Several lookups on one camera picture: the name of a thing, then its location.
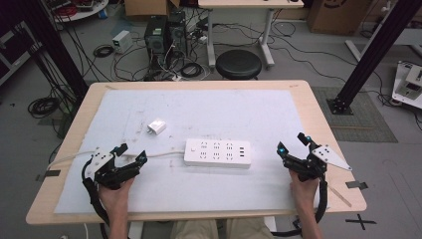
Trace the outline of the person's beige trousers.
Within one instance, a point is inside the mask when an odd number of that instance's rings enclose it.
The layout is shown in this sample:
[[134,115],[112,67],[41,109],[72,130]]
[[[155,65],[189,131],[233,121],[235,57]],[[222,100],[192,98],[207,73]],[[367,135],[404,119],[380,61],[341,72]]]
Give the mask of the person's beige trousers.
[[[220,239],[215,219],[182,220],[173,223],[170,239]],[[262,217],[229,218],[226,239],[274,239]]]

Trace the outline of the black metal post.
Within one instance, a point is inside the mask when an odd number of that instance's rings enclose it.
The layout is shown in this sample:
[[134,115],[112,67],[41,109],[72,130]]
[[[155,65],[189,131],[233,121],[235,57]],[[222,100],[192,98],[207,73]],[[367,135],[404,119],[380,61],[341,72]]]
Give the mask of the black metal post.
[[398,0],[340,92],[326,100],[333,115],[351,115],[354,98],[421,7],[422,0]]
[[76,64],[55,30],[41,0],[16,0],[31,31],[46,48],[56,67],[70,86],[76,100],[82,102],[88,92],[88,85],[84,81]]

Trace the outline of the wooden table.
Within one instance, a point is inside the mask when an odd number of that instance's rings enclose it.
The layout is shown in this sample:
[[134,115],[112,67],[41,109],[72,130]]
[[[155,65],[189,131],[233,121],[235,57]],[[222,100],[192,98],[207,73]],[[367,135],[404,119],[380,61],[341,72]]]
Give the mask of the wooden table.
[[[69,174],[71,162],[82,145],[83,137],[89,128],[89,123],[95,116],[101,99],[109,91],[135,90],[145,92],[152,90],[181,91],[192,90],[195,93],[205,90],[285,90],[291,93],[295,107],[297,108],[301,123],[305,132],[310,133],[313,138],[321,139],[323,144],[328,144],[343,159],[344,156],[334,135],[325,119],[325,116],[317,102],[315,94],[309,83],[304,80],[284,81],[206,81],[206,82],[135,82],[135,83],[95,83],[90,86],[82,105],[77,112],[68,134],[65,136],[62,147],[54,159],[52,169],[61,170],[56,177],[46,177],[42,182],[27,215],[26,222],[29,225],[59,225],[75,223],[96,223],[100,218],[93,213],[55,213],[54,209],[59,202],[59,197],[64,189],[65,179]],[[335,188],[343,195],[352,207],[345,205],[332,191],[328,190],[328,202],[331,207],[327,213],[348,213],[361,212],[366,210],[367,203],[359,189],[349,189],[347,181],[355,178],[352,172],[346,172],[338,167],[329,166],[326,180],[329,186]],[[260,209],[251,210],[220,210],[220,211],[198,211],[198,212],[163,212],[163,213],[132,213],[130,220],[134,221],[159,221],[176,219],[205,219],[205,218],[226,218],[226,217],[250,217],[250,216],[273,216],[293,214],[293,209]]]

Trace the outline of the thin wooden stick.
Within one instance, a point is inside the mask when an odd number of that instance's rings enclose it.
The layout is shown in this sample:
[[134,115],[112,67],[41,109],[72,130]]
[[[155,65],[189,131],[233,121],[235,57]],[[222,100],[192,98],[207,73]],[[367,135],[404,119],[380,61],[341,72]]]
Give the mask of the thin wooden stick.
[[332,186],[328,186],[328,188],[332,191],[332,193],[337,196],[345,205],[348,207],[352,207],[352,204],[343,196],[341,195],[335,188]]

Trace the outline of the white foam mat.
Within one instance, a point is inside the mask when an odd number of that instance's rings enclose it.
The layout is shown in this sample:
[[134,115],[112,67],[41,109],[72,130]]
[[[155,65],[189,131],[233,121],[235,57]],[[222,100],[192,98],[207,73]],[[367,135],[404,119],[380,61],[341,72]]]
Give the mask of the white foam mat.
[[[147,126],[164,120],[166,129]],[[72,163],[55,210],[90,213],[82,168],[96,148],[126,143],[128,153],[145,151],[147,163],[130,190],[129,209],[140,213],[293,209],[290,176],[277,154],[282,142],[304,158],[298,140],[303,126],[292,95],[285,90],[209,90],[194,92],[109,91]],[[188,166],[182,151],[188,138],[244,140],[251,145],[249,168]]]

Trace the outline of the large cardboard box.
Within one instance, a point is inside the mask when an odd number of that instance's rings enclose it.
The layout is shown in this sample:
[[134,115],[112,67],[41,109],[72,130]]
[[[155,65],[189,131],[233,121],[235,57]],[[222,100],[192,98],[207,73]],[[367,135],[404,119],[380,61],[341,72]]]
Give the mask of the large cardboard box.
[[307,23],[313,33],[351,36],[371,4],[372,0],[314,0]]

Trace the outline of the person's right hand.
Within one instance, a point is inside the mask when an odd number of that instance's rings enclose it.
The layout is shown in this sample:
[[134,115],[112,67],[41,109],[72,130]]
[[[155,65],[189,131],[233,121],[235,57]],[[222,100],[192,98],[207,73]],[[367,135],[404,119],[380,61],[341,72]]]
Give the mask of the person's right hand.
[[297,209],[314,209],[315,195],[318,188],[318,179],[311,179],[307,181],[300,181],[299,175],[290,170],[291,191]]

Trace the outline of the person's left hand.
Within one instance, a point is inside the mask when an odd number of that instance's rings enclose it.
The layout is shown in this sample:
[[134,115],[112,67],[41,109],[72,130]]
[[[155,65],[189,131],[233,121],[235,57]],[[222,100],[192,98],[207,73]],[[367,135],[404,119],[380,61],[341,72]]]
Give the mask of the person's left hand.
[[134,182],[134,179],[129,179],[120,185],[120,189],[112,190],[105,186],[100,186],[99,196],[105,210],[109,214],[118,212],[126,212],[128,207],[128,193]]

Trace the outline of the black tape cross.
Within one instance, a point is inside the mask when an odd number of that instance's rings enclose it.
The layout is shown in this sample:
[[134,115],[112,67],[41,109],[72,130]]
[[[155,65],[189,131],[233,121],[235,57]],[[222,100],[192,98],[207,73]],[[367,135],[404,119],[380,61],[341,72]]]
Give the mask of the black tape cross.
[[363,231],[366,230],[366,225],[376,225],[377,224],[377,222],[374,221],[374,220],[363,219],[362,216],[359,213],[357,213],[354,218],[346,218],[345,222],[346,223],[359,224]]

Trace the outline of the grey floor mat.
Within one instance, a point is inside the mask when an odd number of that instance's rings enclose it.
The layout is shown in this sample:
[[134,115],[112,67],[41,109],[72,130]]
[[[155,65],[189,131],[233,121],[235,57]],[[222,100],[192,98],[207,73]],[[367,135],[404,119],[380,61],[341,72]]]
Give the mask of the grey floor mat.
[[392,142],[397,139],[367,93],[359,93],[350,106],[350,113],[335,115],[328,106],[339,88],[312,87],[316,100],[338,141]]

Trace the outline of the white power strip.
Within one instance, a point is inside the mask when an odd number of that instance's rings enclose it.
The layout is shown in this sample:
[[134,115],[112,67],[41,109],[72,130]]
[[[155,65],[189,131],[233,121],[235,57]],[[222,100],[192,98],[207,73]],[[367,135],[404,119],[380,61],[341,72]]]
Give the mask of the white power strip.
[[249,168],[251,145],[242,140],[188,138],[184,162],[189,166]]

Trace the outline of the round white table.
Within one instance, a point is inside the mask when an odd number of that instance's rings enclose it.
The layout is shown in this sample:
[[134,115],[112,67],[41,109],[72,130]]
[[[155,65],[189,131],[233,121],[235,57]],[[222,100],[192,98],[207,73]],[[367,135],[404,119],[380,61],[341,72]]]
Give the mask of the round white table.
[[57,23],[84,19],[106,8],[108,0],[42,0]]

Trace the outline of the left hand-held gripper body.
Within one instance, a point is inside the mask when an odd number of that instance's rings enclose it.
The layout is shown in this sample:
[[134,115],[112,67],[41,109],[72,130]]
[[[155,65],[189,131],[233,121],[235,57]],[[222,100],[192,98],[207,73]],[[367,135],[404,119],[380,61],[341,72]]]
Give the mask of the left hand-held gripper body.
[[110,151],[97,148],[87,165],[87,178],[112,190],[120,189],[120,185],[139,174],[140,166],[126,163],[116,165],[120,156],[114,156]]

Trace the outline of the white power supply box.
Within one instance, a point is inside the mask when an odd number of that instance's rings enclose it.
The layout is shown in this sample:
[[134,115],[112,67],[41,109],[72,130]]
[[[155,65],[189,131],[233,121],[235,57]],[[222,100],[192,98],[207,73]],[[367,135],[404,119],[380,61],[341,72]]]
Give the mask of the white power supply box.
[[118,33],[113,39],[113,46],[117,53],[125,53],[132,45],[132,39],[129,31],[123,30]]

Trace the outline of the black computer tower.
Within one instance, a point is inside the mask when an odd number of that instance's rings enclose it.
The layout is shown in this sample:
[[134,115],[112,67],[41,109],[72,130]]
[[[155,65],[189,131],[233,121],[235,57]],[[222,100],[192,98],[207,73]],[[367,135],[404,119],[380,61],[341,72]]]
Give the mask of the black computer tower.
[[164,58],[168,50],[166,20],[167,17],[163,15],[151,16],[144,32],[150,66],[154,70],[159,70],[165,65]]
[[172,45],[174,46],[174,55],[176,57],[184,57],[187,54],[186,21],[184,11],[170,13],[168,17],[168,29]]

